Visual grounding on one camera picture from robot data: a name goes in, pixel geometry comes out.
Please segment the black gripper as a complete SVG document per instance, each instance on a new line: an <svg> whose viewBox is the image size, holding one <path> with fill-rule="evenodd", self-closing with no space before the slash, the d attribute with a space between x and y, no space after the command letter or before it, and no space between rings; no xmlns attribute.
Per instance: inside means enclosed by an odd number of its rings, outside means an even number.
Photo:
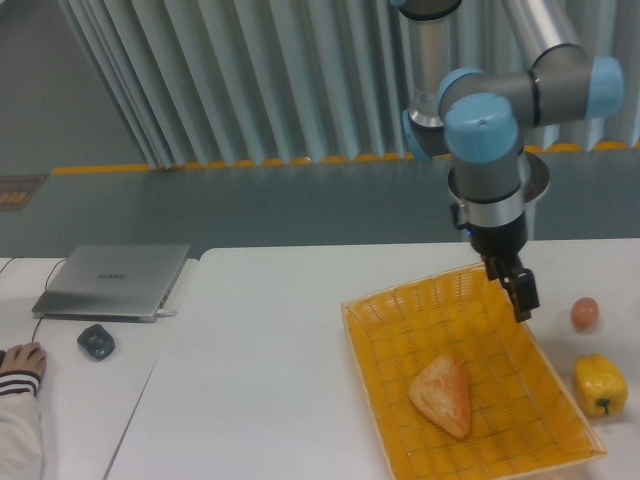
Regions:
<svg viewBox="0 0 640 480"><path fill-rule="evenodd" d="M504 263L519 263L519 252L527 242L526 216L522 212L516 219L498 226L472 224L464 216L460 202L452 204L452 219L455 227L463 232L472 248L483 258L490 281L503 281L508 292L516 321L531 318L531 312L540 306L534 273L523 269L516 275L506 277Z"/></svg>

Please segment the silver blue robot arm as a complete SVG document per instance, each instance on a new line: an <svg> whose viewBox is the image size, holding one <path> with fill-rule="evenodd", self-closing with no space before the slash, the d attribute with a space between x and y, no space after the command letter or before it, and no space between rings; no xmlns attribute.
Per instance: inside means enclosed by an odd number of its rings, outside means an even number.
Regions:
<svg viewBox="0 0 640 480"><path fill-rule="evenodd" d="M490 76L452 65L451 27L460 2L396 3L413 47L414 95L403 115L409 148L422 158L451 155L454 225L467 234L521 322L539 305L534 274L519 253L529 237L526 208L543 192L533 185L523 134L617 113L625 80L617 59L586 53L557 2L507 1L503 7L528 67Z"/></svg>

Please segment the white sleeved forearm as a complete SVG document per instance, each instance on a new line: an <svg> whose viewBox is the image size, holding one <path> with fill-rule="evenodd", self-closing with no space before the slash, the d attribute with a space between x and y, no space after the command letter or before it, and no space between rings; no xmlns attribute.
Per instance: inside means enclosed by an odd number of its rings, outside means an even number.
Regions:
<svg viewBox="0 0 640 480"><path fill-rule="evenodd" d="M40 479L43 447L40 377L26 371L1 374L1 478Z"/></svg>

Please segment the person's hand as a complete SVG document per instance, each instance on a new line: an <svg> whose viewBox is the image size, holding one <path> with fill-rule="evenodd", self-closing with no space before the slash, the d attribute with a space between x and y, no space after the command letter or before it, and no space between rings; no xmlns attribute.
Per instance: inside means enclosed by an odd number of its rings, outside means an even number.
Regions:
<svg viewBox="0 0 640 480"><path fill-rule="evenodd" d="M1 363L1 374L28 374L41 380L47 366L47 352L39 342L10 347Z"/></svg>

